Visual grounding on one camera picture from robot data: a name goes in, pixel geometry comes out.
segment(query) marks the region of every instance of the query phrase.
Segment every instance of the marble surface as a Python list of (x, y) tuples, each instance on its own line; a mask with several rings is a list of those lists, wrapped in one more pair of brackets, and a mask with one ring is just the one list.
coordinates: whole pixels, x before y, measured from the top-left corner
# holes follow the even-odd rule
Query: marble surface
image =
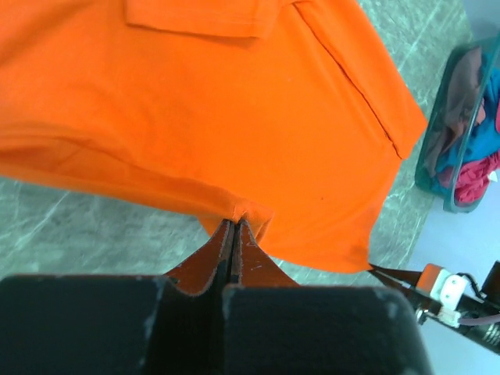
[[(471, 38), (460, 0), (361, 0), (424, 113), (448, 53)], [(403, 267), (432, 197), (413, 186), (420, 150), (404, 161), (370, 243), (370, 260)], [(0, 179), (0, 277), (10, 273), (164, 273), (202, 245), (194, 217)], [(275, 259), (301, 284), (373, 284)]]

